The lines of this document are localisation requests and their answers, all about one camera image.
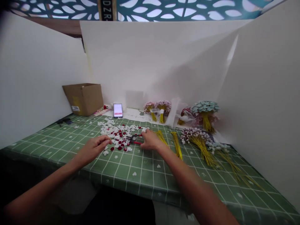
finger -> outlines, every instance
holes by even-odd
[[[97,147],[95,147],[95,150],[98,152],[98,153],[101,153],[105,147],[111,142],[111,140],[105,140],[104,142],[102,142],[100,145],[98,145]]]
[[[96,138],[96,143],[97,143],[97,145],[99,145],[101,142],[103,142],[103,141],[105,141],[105,140],[110,140],[110,144],[112,143],[110,137],[107,136],[107,135],[102,135],[102,136],[95,137],[95,138]]]

yellow flower stem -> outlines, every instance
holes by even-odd
[[[157,106],[157,108],[163,109],[163,110],[165,110],[165,111],[167,110],[166,105],[159,105],[159,106]],[[165,117],[163,116],[163,113],[160,114],[159,122],[162,123],[162,124],[164,124],[164,123],[166,122]]]
[[[222,153],[222,152],[218,152],[218,155],[221,156],[223,159],[225,159],[231,166],[232,171],[237,179],[237,181],[240,181],[239,178],[241,178],[241,180],[248,186],[251,188],[248,180],[250,180],[252,183],[254,183],[255,185],[257,185],[259,188],[261,188],[263,191],[264,189],[257,183],[255,182],[255,180],[253,180],[251,177],[249,177],[248,175],[246,175],[235,163],[233,163],[231,161],[231,158],[229,156],[228,153]]]
[[[161,130],[159,130],[155,133],[158,136],[158,138],[168,146],[168,143],[166,142],[165,138],[163,137],[163,134],[162,134]]]
[[[152,119],[153,119],[153,121],[155,121],[156,122],[156,115],[152,112],[151,113],[151,115],[152,115]]]
[[[203,119],[203,127],[206,131],[210,133],[215,133],[215,129],[212,127],[212,125],[209,122],[208,116],[211,112],[201,112],[200,115],[202,116]]]
[[[205,141],[198,137],[190,137],[189,140],[195,143],[201,150],[201,157],[206,161],[207,165],[212,167],[213,169],[219,168],[219,164],[216,162],[214,156],[207,150]]]
[[[183,120],[181,120],[181,119],[178,119],[178,123],[177,123],[178,125],[184,125],[184,121]]]
[[[176,155],[177,155],[178,158],[183,160],[182,159],[181,148],[180,148],[178,138],[177,138],[177,132],[171,132],[171,134],[173,135],[173,140],[174,140],[174,143],[175,143]]]

teal patterned panel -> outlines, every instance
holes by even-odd
[[[119,0],[119,21],[255,19],[273,0]]]
[[[99,20],[97,0],[14,0],[11,11],[19,16]]]

hand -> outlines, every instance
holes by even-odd
[[[81,169],[92,162],[108,144],[112,144],[112,140],[107,135],[91,138],[70,163],[75,166],[76,169]]]
[[[157,137],[156,133],[147,129],[146,133],[142,132],[144,138],[144,143],[141,144],[141,148],[148,150],[157,150],[160,146],[163,146],[164,143]]]

white wall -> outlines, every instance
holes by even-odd
[[[80,21],[80,25],[104,102],[141,108],[147,101],[174,97],[190,105],[200,99],[216,100],[236,38],[232,32],[248,22]],[[128,95],[137,98],[129,101]]]
[[[0,149],[72,113],[62,85],[89,82],[81,41],[6,15],[0,31]]]
[[[300,211],[300,1],[240,28],[220,91],[220,133]]]

